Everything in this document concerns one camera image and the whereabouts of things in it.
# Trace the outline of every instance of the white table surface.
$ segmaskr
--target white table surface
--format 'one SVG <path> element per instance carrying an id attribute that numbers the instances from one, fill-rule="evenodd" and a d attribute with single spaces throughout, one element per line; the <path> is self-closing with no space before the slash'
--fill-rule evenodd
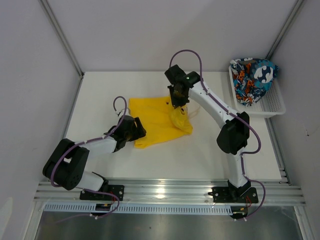
<path id="1" fill-rule="evenodd" d="M 227 104 L 232 105 L 231 87 L 227 72 L 205 72 L 208 86 Z M 113 100 L 121 95 L 129 98 L 152 98 L 169 95 L 169 85 L 163 72 L 86 72 L 72 114 L 66 137 L 83 141 L 101 136 L 118 119 Z M 117 108 L 123 108 L 121 99 Z M 199 106 L 189 104 L 189 112 Z M 116 153 L 91 159 L 85 169 L 107 178 L 225 180 L 229 177 L 227 157 L 216 142 L 220 129 L 203 108 L 190 120 L 191 135 L 156 144 L 145 149 L 134 148 L 128 142 Z M 264 118 L 250 118 L 250 125 L 261 138 L 261 151 L 246 155 L 247 175 L 261 181 L 279 181 L 277 160 Z M 258 146 L 250 133 L 248 151 Z"/>

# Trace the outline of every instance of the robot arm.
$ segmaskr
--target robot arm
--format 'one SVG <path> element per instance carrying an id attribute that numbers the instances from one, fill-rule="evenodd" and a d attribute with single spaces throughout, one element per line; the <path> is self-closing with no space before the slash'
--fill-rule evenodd
<path id="1" fill-rule="evenodd" d="M 251 184 L 243 176 L 241 165 L 241 153 L 245 151 L 249 138 L 249 128 L 230 115 L 237 115 L 249 123 L 249 116 L 243 112 L 237 113 L 229 107 L 217 95 L 212 92 L 205 82 L 201 83 L 200 76 L 196 72 L 186 74 L 178 65 L 170 67 L 165 75 L 169 82 L 170 98 L 174 107 L 182 107 L 189 102 L 189 98 L 202 106 L 217 122 L 221 131 L 217 137 L 217 144 L 227 154 L 229 166 L 229 192 L 233 199 L 247 191 Z"/>
<path id="2" fill-rule="evenodd" d="M 94 172 L 85 171 L 87 161 L 102 154 L 117 152 L 127 142 L 137 140 L 146 135 L 146 130 L 143 128 L 140 119 L 138 117 L 133 118 L 128 111 L 125 113 L 125 116 L 123 116 L 124 113 L 124 110 L 119 112 L 118 117 L 119 119 L 123 117 L 123 120 L 110 136 L 77 146 L 65 156 L 67 160 L 63 160 L 54 173 L 54 182 L 56 184 L 66 190 L 79 188 L 106 192 L 108 181 Z M 115 127 L 113 126 L 108 132 L 104 133 L 104 136 Z M 67 138 L 59 142 L 43 168 L 42 173 L 45 177 L 51 178 L 58 160 L 75 144 L 75 142 Z"/>

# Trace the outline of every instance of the red wire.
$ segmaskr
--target red wire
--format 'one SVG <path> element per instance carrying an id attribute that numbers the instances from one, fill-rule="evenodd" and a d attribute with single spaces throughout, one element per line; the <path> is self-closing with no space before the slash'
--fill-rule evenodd
<path id="1" fill-rule="evenodd" d="M 111 205 L 112 205 L 112 204 L 114 204 L 114 203 L 115 203 L 116 198 L 113 196 L 113 197 L 111 198 L 111 200 L 112 200 L 112 202 L 111 202 Z"/>
<path id="2" fill-rule="evenodd" d="M 247 202 L 247 200 L 248 200 L 248 201 L 249 201 L 249 203 L 250 203 L 250 205 L 249 205 L 249 206 L 247 206 L 247 208 L 250 208 L 250 207 L 251 207 L 251 205 L 252 205 L 252 202 L 251 202 L 251 200 L 250 200 L 249 196 L 246 196 L 246 197 L 245 197 L 245 202 Z"/>

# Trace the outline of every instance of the black mounting bracket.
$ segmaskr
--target black mounting bracket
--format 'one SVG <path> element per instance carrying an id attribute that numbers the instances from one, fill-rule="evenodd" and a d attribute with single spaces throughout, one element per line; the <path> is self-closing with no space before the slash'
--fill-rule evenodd
<path id="1" fill-rule="evenodd" d="M 247 204 L 247 197 L 253 204 L 259 202 L 257 190 L 249 181 L 241 187 L 235 187 L 228 181 L 228 186 L 214 186 L 208 195 L 213 197 L 214 203 Z"/>
<path id="2" fill-rule="evenodd" d="M 243 206 L 231 206 L 231 212 L 230 217 L 233 219 L 243 219 L 248 216 L 248 208 Z"/>
<path id="3" fill-rule="evenodd" d="M 104 179 L 104 182 L 103 182 L 101 188 L 98 190 L 98 192 L 116 195 L 120 201 L 123 201 L 124 194 L 125 194 L 125 186 L 124 185 L 109 185 L 109 181 L 106 180 L 105 178 L 103 178 L 103 179 Z M 115 199 L 109 195 L 93 193 L 90 191 L 82 190 L 80 193 L 80 200 L 112 201 Z"/>

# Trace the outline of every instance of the colorful fabric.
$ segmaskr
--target colorful fabric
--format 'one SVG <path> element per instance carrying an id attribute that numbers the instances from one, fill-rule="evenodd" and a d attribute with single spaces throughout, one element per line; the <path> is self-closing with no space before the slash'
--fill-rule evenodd
<path id="1" fill-rule="evenodd" d="M 279 67 L 266 59 L 241 58 L 230 62 L 235 96 L 239 103 L 251 106 L 270 89 Z"/>

